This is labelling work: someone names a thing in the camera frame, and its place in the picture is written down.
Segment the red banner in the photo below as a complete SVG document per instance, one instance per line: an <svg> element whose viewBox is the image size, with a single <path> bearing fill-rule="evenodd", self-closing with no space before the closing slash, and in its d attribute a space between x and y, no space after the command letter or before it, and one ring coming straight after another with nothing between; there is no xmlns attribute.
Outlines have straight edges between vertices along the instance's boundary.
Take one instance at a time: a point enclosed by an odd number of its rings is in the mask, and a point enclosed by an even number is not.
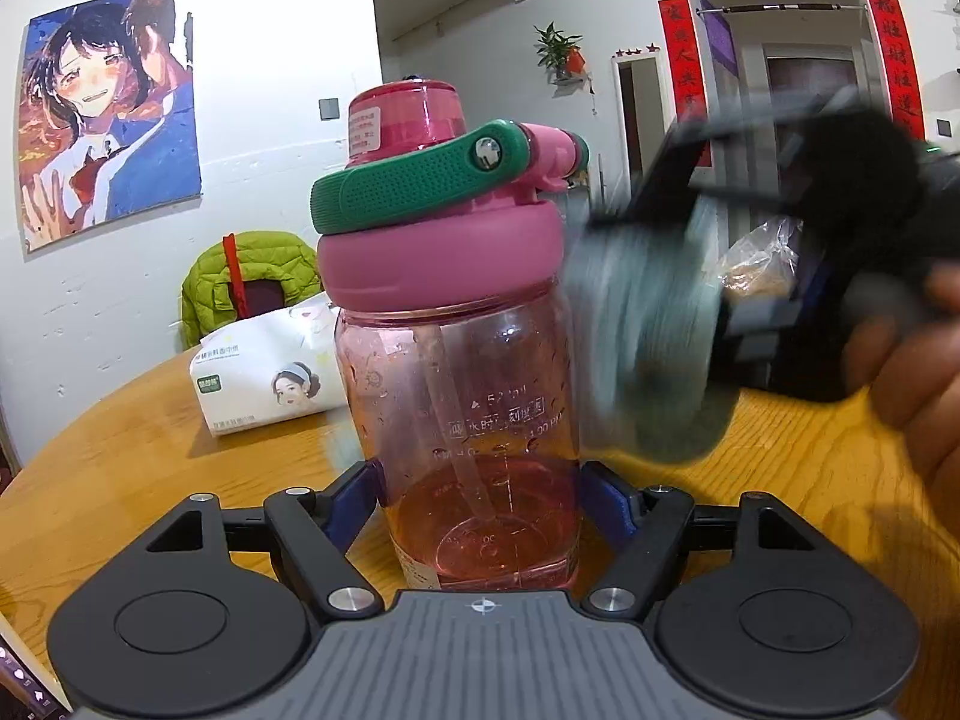
<svg viewBox="0 0 960 720"><path fill-rule="evenodd" d="M923 105L920 102L920 81L913 61L910 36L906 31L904 11L899 0L868 0L877 23L880 52L887 71L890 107L894 121L918 140L925 138Z"/></svg>
<svg viewBox="0 0 960 720"><path fill-rule="evenodd" d="M677 115L707 112L707 92L704 74L700 69L697 34L693 29L693 15L687 0L660 0L661 19L664 21L666 52L673 79L673 98ZM710 167L710 147L704 149L700 167Z"/></svg>

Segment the pink liquid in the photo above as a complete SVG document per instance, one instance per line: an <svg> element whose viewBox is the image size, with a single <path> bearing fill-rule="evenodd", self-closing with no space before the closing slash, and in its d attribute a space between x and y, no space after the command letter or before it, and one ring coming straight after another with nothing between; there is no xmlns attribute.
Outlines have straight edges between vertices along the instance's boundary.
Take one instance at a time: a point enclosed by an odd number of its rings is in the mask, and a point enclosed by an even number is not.
<svg viewBox="0 0 960 720"><path fill-rule="evenodd" d="M576 461L534 456L474 459L496 517L474 517L447 464L387 508L397 545L450 589L567 586L580 515Z"/></svg>

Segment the wooden table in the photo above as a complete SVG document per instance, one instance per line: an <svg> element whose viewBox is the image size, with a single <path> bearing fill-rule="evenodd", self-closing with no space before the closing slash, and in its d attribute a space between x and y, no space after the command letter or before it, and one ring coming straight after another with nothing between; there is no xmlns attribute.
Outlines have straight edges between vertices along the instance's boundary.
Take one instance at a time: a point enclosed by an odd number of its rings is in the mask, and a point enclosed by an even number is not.
<svg viewBox="0 0 960 720"><path fill-rule="evenodd" d="M186 495L210 491L224 507L257 506L269 493L323 488L335 476L323 415L213 439L187 375L189 354L86 412L0 498L0 613L44 662L56 607ZM870 420L862 398L823 408L745 394L721 445L698 464L608 460L637 485L679 485L702 502L734 504L744 490L779 496L920 620L923 651L899 703L905 718L958 716L960 550L933 520L896 437ZM583 573L595 577L605 557L589 541ZM403 581L382 521L350 558L387 599ZM270 572L266 557L237 562Z"/></svg>

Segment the light switch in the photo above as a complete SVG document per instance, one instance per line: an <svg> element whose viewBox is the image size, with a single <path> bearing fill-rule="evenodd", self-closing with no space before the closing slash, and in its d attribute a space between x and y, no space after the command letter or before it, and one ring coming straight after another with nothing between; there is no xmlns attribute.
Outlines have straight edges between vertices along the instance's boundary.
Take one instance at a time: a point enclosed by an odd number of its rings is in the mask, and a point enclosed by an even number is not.
<svg viewBox="0 0 960 720"><path fill-rule="evenodd" d="M330 119L339 119L340 101L337 98L326 98L320 100L320 120L329 122Z"/></svg>

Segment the crosshair logo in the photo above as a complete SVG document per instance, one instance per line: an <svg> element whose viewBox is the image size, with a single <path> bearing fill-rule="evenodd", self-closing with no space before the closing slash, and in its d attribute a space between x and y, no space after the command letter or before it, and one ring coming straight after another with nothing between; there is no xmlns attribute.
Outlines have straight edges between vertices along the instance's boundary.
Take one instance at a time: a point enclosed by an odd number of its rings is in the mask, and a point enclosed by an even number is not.
<svg viewBox="0 0 960 720"><path fill-rule="evenodd" d="M478 598L476 601L470 604L470 608L472 608L474 611L478 611L484 616L493 611L495 608L499 607L499 604L493 603L493 601L488 598Z"/></svg>

